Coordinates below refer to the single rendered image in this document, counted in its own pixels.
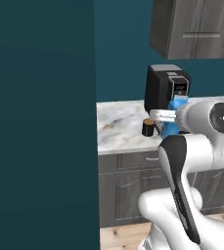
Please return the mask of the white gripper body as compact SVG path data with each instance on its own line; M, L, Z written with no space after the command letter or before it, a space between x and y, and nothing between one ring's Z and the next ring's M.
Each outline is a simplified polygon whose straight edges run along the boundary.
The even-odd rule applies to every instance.
M176 111L168 109L151 109L150 118L152 121L174 123L176 119Z

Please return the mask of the black cup of coffee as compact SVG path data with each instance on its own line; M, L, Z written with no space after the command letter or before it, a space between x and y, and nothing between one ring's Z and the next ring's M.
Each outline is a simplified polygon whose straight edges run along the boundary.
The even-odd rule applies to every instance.
M150 118L143 120L142 135L145 137L151 137L154 134L154 122Z

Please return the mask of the black coffee machine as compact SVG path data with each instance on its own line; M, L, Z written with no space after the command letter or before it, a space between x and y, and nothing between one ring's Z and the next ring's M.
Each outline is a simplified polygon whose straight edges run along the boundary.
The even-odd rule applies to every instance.
M144 99L145 111L168 109L169 102L175 96L187 96L189 99L191 84L191 76L175 64L149 65ZM154 130L161 136L164 122L153 122Z

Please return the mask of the blue block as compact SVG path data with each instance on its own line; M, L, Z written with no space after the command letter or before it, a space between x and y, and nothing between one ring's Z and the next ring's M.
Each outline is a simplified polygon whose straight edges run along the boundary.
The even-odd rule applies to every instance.
M175 96L168 105L168 110L176 110L180 105L188 102L187 96ZM174 122L164 122L161 137L164 139L170 135L178 135L180 129Z

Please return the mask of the grey drawer front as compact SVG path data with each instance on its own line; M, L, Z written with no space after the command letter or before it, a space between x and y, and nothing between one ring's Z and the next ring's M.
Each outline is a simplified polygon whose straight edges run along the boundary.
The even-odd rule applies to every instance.
M146 157L157 157L156 151L123 153L118 157L118 168L122 170L159 168L159 161L147 161Z

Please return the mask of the grey base cupboard door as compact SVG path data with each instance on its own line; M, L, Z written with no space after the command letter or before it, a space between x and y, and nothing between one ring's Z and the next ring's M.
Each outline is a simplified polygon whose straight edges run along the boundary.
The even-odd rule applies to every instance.
M160 169L116 172L99 176L100 227L145 223L138 209L139 196L148 190L167 188Z
M224 169L191 173L188 180L202 195L205 215L224 213Z

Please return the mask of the grey wall cupboard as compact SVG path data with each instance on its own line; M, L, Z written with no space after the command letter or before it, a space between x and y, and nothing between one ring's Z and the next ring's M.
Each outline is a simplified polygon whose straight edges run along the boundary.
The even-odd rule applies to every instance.
M150 32L150 46L166 59L175 0L154 0Z

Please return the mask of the grey wall cupboard door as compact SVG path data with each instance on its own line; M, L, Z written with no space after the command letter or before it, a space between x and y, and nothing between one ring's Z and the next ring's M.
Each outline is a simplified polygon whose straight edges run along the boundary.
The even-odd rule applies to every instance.
M168 57L219 59L224 55L224 0L175 0Z

